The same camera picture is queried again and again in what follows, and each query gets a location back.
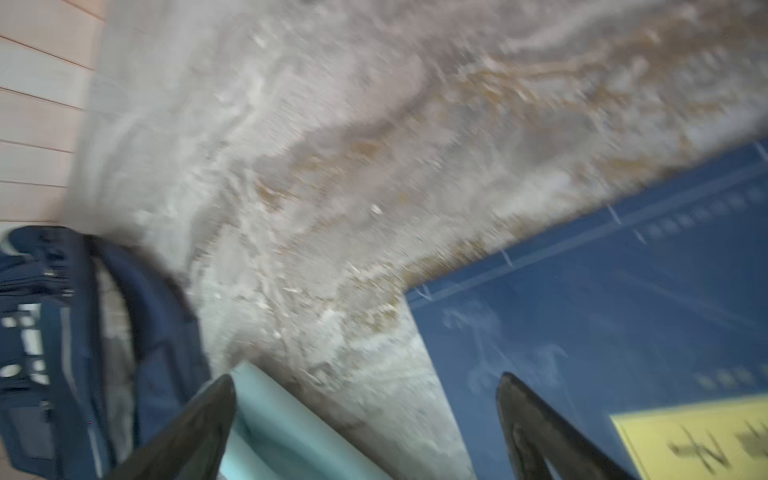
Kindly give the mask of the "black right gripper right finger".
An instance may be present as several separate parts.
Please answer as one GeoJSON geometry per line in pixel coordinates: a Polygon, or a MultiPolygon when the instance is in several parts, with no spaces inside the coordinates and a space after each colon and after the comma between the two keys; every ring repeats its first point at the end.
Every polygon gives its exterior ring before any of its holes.
{"type": "Polygon", "coordinates": [[[510,372],[501,375],[496,405],[517,479],[631,477],[510,372]]]}

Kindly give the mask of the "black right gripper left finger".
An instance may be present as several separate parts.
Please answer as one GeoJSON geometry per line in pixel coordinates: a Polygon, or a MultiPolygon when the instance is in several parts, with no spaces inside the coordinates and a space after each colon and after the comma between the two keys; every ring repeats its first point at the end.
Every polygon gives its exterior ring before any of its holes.
{"type": "Polygon", "coordinates": [[[237,408],[230,375],[211,381],[107,480],[216,479],[237,408]]]}

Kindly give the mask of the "navy notebook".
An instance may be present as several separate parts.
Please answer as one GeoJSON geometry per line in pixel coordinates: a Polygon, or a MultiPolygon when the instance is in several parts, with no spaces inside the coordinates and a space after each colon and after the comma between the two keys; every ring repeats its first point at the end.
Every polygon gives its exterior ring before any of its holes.
{"type": "Polygon", "coordinates": [[[523,381],[637,479],[767,475],[767,143],[409,290],[475,474],[523,381]]]}

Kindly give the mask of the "navy blue student backpack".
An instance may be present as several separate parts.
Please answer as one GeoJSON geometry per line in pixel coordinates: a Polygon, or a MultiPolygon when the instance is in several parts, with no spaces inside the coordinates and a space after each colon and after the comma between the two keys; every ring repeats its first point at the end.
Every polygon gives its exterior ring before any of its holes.
{"type": "Polygon", "coordinates": [[[150,263],[105,238],[1,237],[1,444],[43,479],[102,479],[210,380],[199,324],[150,263]]]}

